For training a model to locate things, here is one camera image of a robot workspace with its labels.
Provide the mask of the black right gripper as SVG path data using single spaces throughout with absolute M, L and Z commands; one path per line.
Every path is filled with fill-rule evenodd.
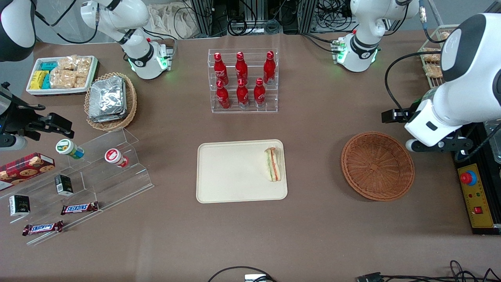
M 44 105 L 28 104 L 9 90 L 9 82 L 1 84 L 1 135 L 25 136 L 32 140 L 39 140 L 41 134 L 30 128 L 31 123 L 39 122 L 41 115 L 36 111 L 44 110 Z M 73 123 L 56 113 L 49 113 L 45 123 L 54 127 L 54 132 L 74 138 Z

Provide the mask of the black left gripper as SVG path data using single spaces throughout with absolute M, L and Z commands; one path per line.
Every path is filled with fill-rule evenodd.
M 418 111 L 419 105 L 420 103 L 412 103 L 410 107 L 407 108 L 382 112 L 382 123 L 400 123 L 400 113 L 403 118 L 403 123 L 408 123 Z

